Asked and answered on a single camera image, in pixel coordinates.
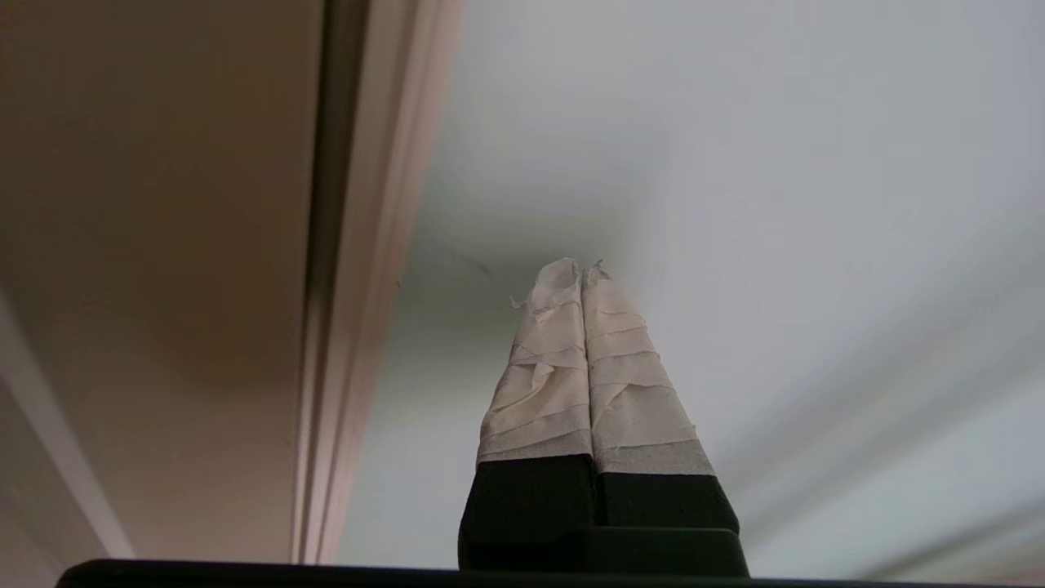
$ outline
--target wooden trim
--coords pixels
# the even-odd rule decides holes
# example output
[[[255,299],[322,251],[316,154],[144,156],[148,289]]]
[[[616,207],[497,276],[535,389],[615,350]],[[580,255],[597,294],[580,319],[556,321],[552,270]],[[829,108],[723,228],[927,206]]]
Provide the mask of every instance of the wooden trim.
[[[134,558],[131,541],[2,296],[0,379],[44,446],[106,552],[116,559]]]
[[[300,563],[338,558],[464,6],[370,3],[329,321],[305,340]]]

